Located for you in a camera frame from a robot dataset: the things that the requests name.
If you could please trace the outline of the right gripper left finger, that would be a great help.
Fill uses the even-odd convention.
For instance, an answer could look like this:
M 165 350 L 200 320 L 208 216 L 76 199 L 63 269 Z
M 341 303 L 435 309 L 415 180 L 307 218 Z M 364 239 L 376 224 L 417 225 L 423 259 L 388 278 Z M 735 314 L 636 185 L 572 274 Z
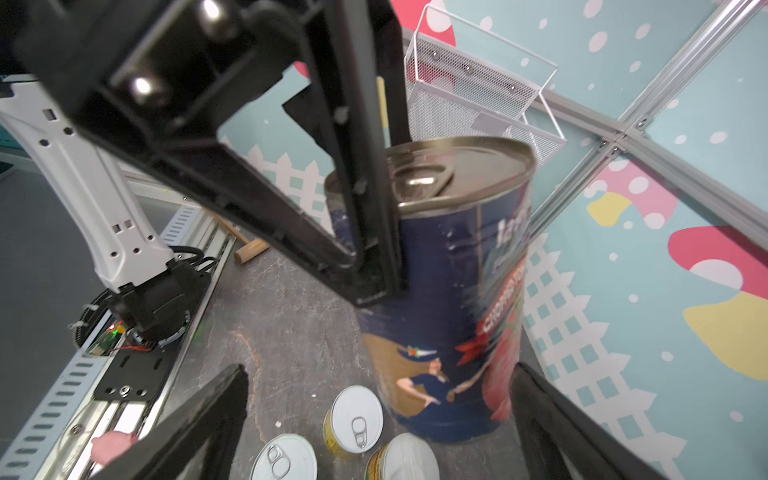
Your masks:
M 232 364 L 97 479 L 228 479 L 247 416 L 248 374 Z

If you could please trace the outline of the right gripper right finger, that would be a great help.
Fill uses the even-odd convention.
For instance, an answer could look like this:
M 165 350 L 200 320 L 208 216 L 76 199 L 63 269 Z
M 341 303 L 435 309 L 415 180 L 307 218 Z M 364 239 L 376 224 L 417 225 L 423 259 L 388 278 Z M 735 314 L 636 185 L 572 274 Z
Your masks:
M 570 479 L 661 479 L 527 363 L 516 364 L 510 397 L 528 475 Z

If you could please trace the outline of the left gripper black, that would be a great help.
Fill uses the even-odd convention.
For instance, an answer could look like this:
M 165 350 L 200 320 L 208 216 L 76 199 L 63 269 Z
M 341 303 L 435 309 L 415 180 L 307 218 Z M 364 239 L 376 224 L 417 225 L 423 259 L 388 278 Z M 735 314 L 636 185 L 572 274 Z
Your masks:
M 347 184 L 360 177 L 354 1 L 15 1 L 11 58 L 87 139 L 268 240 L 348 300 L 347 250 L 217 138 L 303 62 L 309 114 Z

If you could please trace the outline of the dark blue tall can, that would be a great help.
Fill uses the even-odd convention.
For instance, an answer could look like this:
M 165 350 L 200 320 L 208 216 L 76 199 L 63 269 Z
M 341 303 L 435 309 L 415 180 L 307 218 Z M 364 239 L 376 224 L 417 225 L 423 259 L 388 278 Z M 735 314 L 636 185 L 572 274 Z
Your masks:
M 532 147 L 453 137 L 392 147 L 403 291 L 357 310 L 378 391 L 415 435 L 464 443 L 511 414 L 525 260 Z

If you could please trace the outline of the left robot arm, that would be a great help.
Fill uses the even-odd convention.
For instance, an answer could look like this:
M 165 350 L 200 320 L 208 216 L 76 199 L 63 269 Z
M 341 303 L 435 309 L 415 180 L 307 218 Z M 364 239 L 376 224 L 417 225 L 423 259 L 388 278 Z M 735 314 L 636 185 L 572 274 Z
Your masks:
M 295 63 L 287 113 L 333 159 L 350 243 L 332 237 L 217 137 Z M 175 335 L 207 282 L 141 216 L 129 164 L 246 228 L 358 307 L 403 288 L 383 113 L 407 116 L 388 1 L 5 1 L 1 122 L 79 227 L 112 312 Z

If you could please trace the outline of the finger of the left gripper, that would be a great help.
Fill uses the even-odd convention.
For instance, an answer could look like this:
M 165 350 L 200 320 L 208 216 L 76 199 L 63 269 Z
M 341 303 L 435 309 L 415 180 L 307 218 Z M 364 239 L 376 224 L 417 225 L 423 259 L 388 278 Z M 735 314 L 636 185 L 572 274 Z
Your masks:
M 403 283 L 387 169 L 388 148 L 411 140 L 401 25 L 388 1 L 310 1 L 297 41 L 310 84 L 284 108 L 334 161 L 352 245 L 294 211 L 283 248 L 351 304 L 374 305 Z

